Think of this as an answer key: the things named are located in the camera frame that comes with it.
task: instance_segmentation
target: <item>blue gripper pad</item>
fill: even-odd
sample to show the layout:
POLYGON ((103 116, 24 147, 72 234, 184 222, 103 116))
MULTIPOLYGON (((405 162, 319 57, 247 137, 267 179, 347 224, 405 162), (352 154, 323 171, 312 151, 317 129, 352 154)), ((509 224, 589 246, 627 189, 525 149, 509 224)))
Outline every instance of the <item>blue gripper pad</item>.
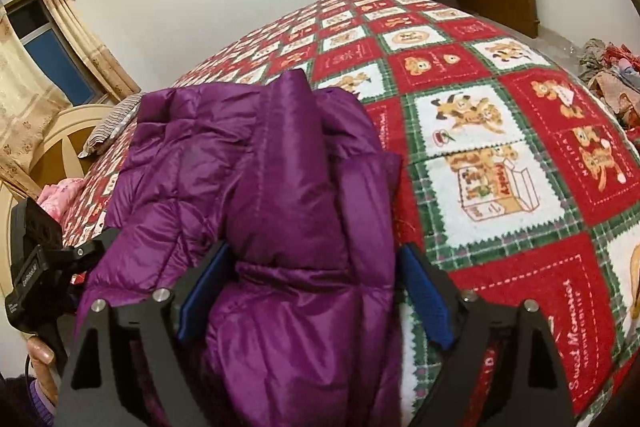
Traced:
POLYGON ((226 243, 213 245, 197 267, 174 284, 172 325, 176 340, 186 344, 204 336, 209 311, 226 283, 235 276, 236 257, 226 243))
POLYGON ((459 336, 458 288, 414 243, 400 247, 398 264, 427 338, 444 350, 450 349, 459 336))

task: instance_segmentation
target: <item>pile of clothes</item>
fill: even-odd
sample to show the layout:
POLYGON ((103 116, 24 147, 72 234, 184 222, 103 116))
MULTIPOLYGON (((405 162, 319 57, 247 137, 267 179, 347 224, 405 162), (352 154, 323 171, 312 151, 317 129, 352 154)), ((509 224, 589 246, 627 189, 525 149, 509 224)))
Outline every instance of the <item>pile of clothes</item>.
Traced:
POLYGON ((55 185, 45 185, 38 205, 58 223, 62 223, 72 201, 84 188, 84 178, 65 178, 55 185))
POLYGON ((590 39, 580 57, 579 77, 627 134, 640 138, 640 56, 625 45, 605 45, 599 39, 590 39))

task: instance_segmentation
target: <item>pink cloth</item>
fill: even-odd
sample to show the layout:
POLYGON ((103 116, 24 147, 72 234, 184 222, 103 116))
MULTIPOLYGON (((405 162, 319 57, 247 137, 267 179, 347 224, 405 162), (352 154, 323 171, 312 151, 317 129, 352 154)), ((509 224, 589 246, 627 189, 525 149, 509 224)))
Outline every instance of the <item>pink cloth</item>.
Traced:
POLYGON ((38 198, 38 205, 61 223, 71 202, 80 194, 83 186, 84 178, 65 178, 57 185, 46 185, 38 198))

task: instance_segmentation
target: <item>window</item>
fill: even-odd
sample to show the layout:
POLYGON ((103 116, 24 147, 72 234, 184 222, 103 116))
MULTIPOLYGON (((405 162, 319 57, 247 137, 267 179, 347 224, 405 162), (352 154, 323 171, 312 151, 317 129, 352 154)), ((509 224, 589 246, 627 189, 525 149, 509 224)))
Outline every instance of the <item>window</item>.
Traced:
POLYGON ((29 55, 74 106, 104 99, 104 91, 70 48, 40 0, 6 6, 9 22, 29 55))

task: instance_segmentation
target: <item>purple sleeve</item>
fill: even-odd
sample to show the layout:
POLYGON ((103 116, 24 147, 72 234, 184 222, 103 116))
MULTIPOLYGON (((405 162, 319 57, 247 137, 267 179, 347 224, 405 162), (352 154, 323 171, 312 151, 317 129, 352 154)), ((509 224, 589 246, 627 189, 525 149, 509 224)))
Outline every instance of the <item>purple sleeve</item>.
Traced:
POLYGON ((44 396, 37 380, 33 380, 31 382, 29 389, 31 391, 31 399, 33 400, 33 406, 35 407, 36 413, 47 427, 52 427, 56 408, 49 399, 44 396))

